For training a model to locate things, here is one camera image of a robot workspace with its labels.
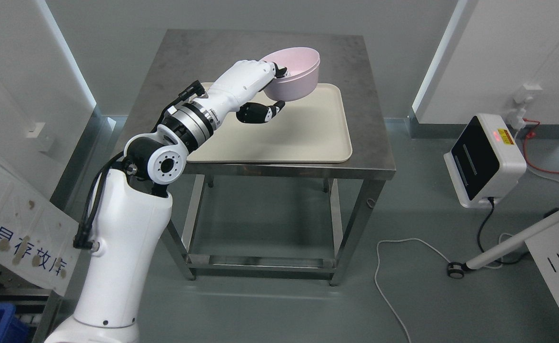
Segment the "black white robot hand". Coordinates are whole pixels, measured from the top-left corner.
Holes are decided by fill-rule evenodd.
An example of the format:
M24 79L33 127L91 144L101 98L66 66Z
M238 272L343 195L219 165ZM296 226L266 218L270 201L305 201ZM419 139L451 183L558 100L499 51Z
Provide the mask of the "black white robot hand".
M290 76L287 67L272 61L237 61L209 87L206 96L193 100L194 106L209 114L216 128L219 128L231 111L252 100L276 78Z

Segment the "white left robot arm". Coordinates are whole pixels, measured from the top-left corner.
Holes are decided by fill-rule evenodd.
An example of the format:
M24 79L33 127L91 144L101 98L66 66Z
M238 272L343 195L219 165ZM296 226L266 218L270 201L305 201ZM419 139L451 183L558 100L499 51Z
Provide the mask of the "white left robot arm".
M188 155L217 127L194 81L161 113L149 133L134 135L95 176L73 246L91 252L86 280L72 315L47 343L136 343L145 278L173 199L167 187Z

